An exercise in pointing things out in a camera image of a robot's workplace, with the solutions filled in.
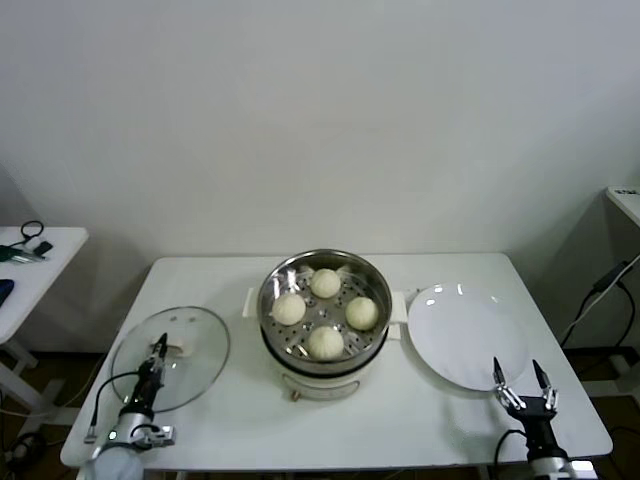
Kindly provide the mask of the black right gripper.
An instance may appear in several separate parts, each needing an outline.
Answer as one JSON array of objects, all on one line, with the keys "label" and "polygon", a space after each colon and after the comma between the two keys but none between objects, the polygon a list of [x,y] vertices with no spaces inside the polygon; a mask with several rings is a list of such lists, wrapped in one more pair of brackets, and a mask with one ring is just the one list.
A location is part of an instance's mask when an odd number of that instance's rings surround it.
[{"label": "black right gripper", "polygon": [[551,421],[556,416],[558,391],[551,385],[547,373],[541,365],[532,360],[533,368],[543,397],[516,394],[506,382],[506,377],[496,357],[493,357],[493,379],[495,395],[508,414],[519,421],[526,437],[527,459],[544,458],[568,459],[568,455],[557,443]]}]

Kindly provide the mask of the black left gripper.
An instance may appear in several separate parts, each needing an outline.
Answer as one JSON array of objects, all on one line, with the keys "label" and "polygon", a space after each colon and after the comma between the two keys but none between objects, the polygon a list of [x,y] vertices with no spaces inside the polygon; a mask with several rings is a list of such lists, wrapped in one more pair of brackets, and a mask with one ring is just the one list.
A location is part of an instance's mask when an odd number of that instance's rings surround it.
[{"label": "black left gripper", "polygon": [[153,414],[153,405],[163,387],[163,368],[167,354],[168,334],[163,333],[151,348],[145,362],[138,369],[138,380],[134,386],[127,413]]}]

